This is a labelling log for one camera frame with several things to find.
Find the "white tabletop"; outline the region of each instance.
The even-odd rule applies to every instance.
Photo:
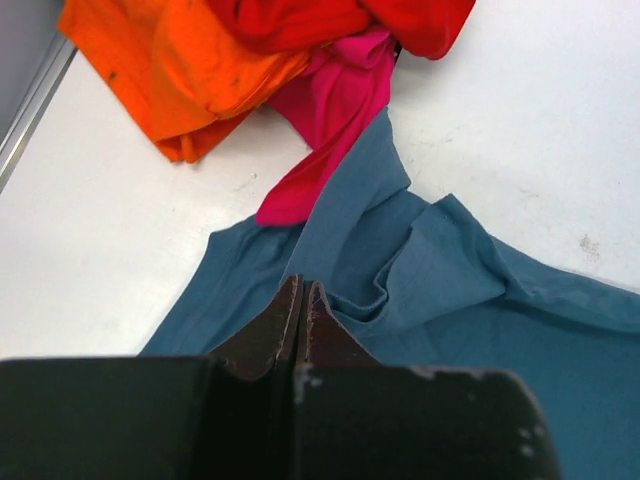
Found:
[[[403,53],[390,112],[413,191],[640,291],[638,25],[633,0],[483,0],[444,60]],[[264,109],[172,165],[77,55],[0,195],[0,357],[139,351],[209,233],[306,152]]]

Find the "pink cloth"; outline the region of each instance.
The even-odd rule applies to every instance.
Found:
[[[313,149],[271,190],[263,226],[295,225],[311,210],[360,134],[391,98],[395,40],[382,27],[316,50],[309,67],[268,101]]]

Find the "crumpled fabric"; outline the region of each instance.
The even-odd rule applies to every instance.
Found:
[[[313,52],[309,68],[268,104],[313,151],[267,194],[260,225],[293,225],[309,218],[327,180],[391,98],[395,40],[382,27],[342,38]]]
[[[442,58],[475,0],[208,0],[247,48],[274,53],[307,49],[380,23],[420,57]]]
[[[249,51],[205,0],[67,0],[58,28],[171,161],[197,161],[309,59]]]
[[[640,478],[640,296],[542,265],[453,196],[429,204],[408,186],[384,109],[305,225],[250,217],[211,235],[142,354],[210,351],[301,274],[324,283],[335,316],[383,363],[515,371],[565,480]]]

